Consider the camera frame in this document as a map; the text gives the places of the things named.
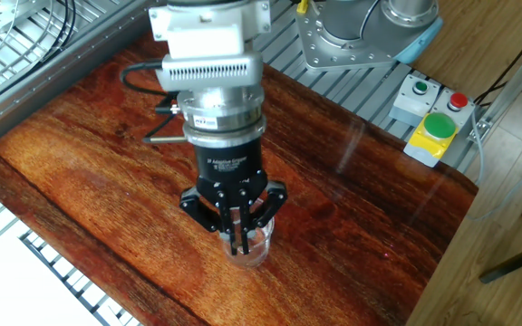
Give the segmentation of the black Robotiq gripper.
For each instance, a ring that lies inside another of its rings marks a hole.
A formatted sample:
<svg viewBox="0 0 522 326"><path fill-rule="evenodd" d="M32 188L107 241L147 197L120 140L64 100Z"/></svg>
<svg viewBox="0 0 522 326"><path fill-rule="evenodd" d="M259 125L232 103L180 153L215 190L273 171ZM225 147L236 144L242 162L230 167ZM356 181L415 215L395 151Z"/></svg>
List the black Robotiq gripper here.
<svg viewBox="0 0 522 326"><path fill-rule="evenodd" d="M269 181L262 165L261 138L223 149L194 147L198 165L197 188L184 191L180 208L208 232L228 236L230 253L237 255L235 227L228 204L239 197L240 235L243 254L249 254L248 234L265 227L287 200L284 183ZM266 199L254 212L250 201L265 190ZM214 198L217 211L200 201Z"/></svg>

